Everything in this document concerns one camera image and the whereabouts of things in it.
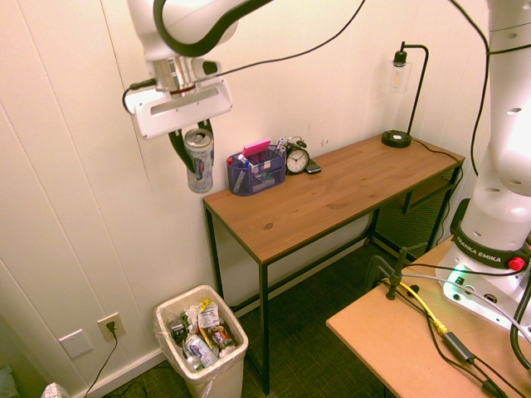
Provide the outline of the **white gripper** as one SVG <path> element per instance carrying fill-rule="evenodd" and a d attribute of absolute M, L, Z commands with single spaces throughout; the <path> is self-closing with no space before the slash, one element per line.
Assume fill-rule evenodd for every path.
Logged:
<path fill-rule="evenodd" d="M 200 129 L 211 133 L 209 119 L 231 108 L 231 93 L 223 78 L 198 81 L 192 93 L 184 95 L 156 89 L 131 95 L 131 113 L 139 135 L 151 139 L 168 133 L 173 149 L 190 172 L 195 172 L 195 162 L 185 147 L 181 129 L 199 122 Z"/>

